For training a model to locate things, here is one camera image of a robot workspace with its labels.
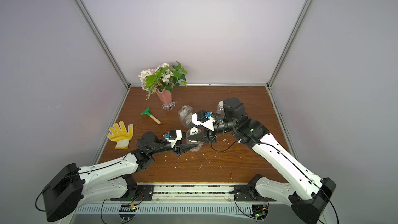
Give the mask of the round clear bottle front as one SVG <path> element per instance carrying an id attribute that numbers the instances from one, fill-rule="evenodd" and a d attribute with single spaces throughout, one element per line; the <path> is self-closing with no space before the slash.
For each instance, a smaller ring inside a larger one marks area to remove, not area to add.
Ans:
<path id="1" fill-rule="evenodd" d="M 224 113 L 224 107 L 219 107 L 219 106 L 217 105 L 216 113 L 219 114 L 219 115 L 225 115 L 225 113 Z"/>

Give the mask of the square clear bottle with label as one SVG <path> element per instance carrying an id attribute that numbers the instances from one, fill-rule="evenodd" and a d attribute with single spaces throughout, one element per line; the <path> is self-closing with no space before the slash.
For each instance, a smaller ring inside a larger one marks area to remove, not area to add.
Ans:
<path id="1" fill-rule="evenodd" d="M 180 123 L 184 127 L 188 127 L 192 123 L 193 108 L 189 105 L 184 105 L 178 111 Z"/>

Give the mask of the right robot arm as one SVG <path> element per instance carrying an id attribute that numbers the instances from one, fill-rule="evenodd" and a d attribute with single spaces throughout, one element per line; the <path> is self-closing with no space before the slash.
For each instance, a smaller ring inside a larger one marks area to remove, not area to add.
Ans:
<path id="1" fill-rule="evenodd" d="M 223 108 L 223 115 L 204 110 L 192 115 L 192 124 L 204 129 L 192 140 L 213 144 L 218 134 L 232 133 L 240 144 L 267 160 L 287 180 L 280 183 L 256 175 L 248 184 L 254 195 L 290 206 L 307 224 L 320 223 L 323 211 L 332 203 L 336 183 L 329 177 L 321 178 L 296 160 L 262 123 L 248 117 L 239 99 L 225 99 Z"/>

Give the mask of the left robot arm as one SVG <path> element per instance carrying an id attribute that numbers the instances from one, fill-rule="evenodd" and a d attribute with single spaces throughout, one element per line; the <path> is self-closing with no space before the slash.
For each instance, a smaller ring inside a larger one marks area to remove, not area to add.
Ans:
<path id="1" fill-rule="evenodd" d="M 40 194 L 47 221 L 57 222 L 81 206 L 106 199 L 135 201 L 140 193 L 132 175 L 152 165 L 154 154 L 171 151 L 180 156 L 197 147 L 183 144 L 185 136 L 177 130 L 161 140 L 153 132 L 146 132 L 137 140 L 137 148 L 123 157 L 88 167 L 66 165 Z"/>

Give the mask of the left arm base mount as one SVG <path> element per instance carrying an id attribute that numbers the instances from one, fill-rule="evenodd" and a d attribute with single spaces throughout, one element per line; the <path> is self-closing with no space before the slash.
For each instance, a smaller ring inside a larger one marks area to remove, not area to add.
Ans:
<path id="1" fill-rule="evenodd" d="M 151 201 L 154 192 L 154 185 L 143 184 L 137 185 L 132 189 L 128 189 L 127 192 L 120 198 L 111 198 L 111 201 L 119 202 L 132 202 L 132 201 Z"/>

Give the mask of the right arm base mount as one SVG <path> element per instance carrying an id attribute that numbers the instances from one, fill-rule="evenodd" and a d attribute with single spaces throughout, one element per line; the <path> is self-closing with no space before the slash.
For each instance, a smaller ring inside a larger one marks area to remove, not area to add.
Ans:
<path id="1" fill-rule="evenodd" d="M 253 187 L 248 185 L 234 185 L 230 194 L 237 202 L 275 202 L 272 198 L 261 197 Z"/>

